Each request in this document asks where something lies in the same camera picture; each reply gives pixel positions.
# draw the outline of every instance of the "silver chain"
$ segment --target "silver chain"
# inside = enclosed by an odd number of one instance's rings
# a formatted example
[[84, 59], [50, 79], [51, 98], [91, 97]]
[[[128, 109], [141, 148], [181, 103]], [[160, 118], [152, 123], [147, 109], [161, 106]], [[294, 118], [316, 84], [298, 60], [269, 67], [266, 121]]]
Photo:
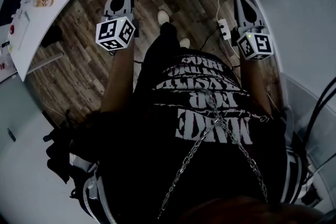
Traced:
[[240, 141], [237, 140], [237, 138], [234, 136], [234, 134], [229, 130], [229, 128], [227, 127], [227, 123], [224, 121], [224, 119], [222, 118], [222, 116], [220, 115], [218, 109], [217, 109], [217, 106], [215, 104], [215, 99], [212, 95], [212, 93], [208, 90], [201, 90], [202, 92], [204, 92], [205, 96], [208, 97], [208, 103], [210, 104], [211, 108], [213, 109], [213, 112], [215, 113], [215, 121], [214, 121], [214, 124], [211, 125], [209, 128], [207, 128], [199, 137], [199, 140], [197, 140], [194, 144], [194, 146], [192, 147], [192, 149], [189, 151], [189, 153], [187, 154], [187, 156], [184, 158], [183, 162], [182, 162], [182, 167], [180, 168], [180, 170], [177, 171], [177, 174], [175, 176], [175, 179], [173, 181], [173, 184], [172, 186], [169, 188], [164, 200], [163, 200], [163, 203], [162, 203], [162, 206], [161, 206], [161, 209], [160, 209], [160, 212], [159, 212], [159, 215], [158, 215], [158, 219], [160, 219], [160, 217], [162, 216], [162, 214], [164, 213], [164, 211], [166, 210], [166, 207], [168, 205], [168, 202], [169, 202], [169, 198], [171, 196], [171, 194], [173, 193], [174, 191], [174, 188], [178, 182], [178, 180], [180, 179], [181, 175], [183, 174], [183, 172], [185, 171], [187, 165], [189, 164], [190, 160], [192, 159], [192, 157], [194, 156], [194, 154], [196, 153], [196, 151], [198, 150], [201, 142], [206, 138], [207, 134], [212, 131], [216, 126], [221, 126], [224, 130], [225, 133], [227, 133], [230, 137], [230, 139], [232, 140], [232, 142], [234, 142], [235, 144], [238, 145], [240, 151], [244, 154], [244, 156], [246, 157], [247, 159], [247, 162], [248, 164], [250, 165], [252, 171], [255, 173], [255, 175], [257, 176], [257, 179], [258, 179], [258, 182], [259, 182], [259, 185], [260, 185], [260, 188], [261, 188], [261, 191], [262, 191], [262, 194], [264, 195], [264, 199], [265, 199], [265, 202], [268, 202], [268, 198], [267, 198], [267, 189], [266, 189], [266, 185], [264, 183], [264, 179], [261, 175], [261, 172], [256, 164], [256, 162], [249, 156], [248, 152], [244, 149], [243, 145], [241, 144]]

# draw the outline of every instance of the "power strip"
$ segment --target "power strip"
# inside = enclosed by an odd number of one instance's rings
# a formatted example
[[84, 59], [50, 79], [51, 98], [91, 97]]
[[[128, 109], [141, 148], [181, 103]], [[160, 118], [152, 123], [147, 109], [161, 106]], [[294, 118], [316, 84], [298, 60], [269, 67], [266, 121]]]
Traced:
[[219, 28], [222, 32], [222, 37], [224, 38], [224, 40], [230, 39], [231, 38], [231, 32], [230, 32], [229, 26], [227, 25], [226, 19], [218, 20], [218, 25], [219, 25]]

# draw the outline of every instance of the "laminate flooring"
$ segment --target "laminate flooring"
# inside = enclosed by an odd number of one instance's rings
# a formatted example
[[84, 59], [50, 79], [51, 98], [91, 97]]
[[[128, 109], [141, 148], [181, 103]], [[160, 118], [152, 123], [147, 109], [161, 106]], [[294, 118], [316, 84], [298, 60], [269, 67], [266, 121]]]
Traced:
[[[103, 48], [95, 43], [96, 24], [100, 22], [107, 0], [71, 0], [59, 14], [55, 24], [62, 29], [62, 40], [47, 48], [40, 47], [33, 59], [38, 62], [59, 51], [65, 56], [27, 76], [35, 96], [46, 112], [60, 124], [67, 109], [70, 118], [81, 122], [86, 115], [100, 108], [100, 100], [113, 62]], [[226, 18], [230, 29], [234, 20], [233, 0], [220, 0], [219, 18]], [[200, 49], [206, 37], [216, 27], [217, 0], [135, 0], [134, 15], [139, 20], [140, 37], [135, 39], [134, 59], [142, 61], [147, 49], [159, 35], [159, 10], [166, 11], [177, 27], [179, 39], [189, 38], [191, 48]], [[204, 51], [215, 54], [230, 66], [239, 65], [239, 59], [226, 41], [215, 33]], [[281, 106], [281, 91], [274, 57], [260, 61], [264, 86], [277, 106]], [[134, 64], [134, 87], [141, 65]], [[240, 76], [239, 68], [235, 69]]]

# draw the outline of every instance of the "shoe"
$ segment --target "shoe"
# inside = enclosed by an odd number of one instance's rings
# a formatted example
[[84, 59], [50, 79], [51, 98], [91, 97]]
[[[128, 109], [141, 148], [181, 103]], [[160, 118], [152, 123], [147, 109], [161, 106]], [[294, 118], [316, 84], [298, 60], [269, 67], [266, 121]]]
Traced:
[[190, 47], [190, 40], [188, 38], [183, 38], [180, 41], [180, 47], [189, 49], [189, 47]]
[[164, 23], [169, 23], [169, 16], [167, 12], [164, 12], [163, 10], [159, 11], [158, 22], [160, 26], [163, 25]]

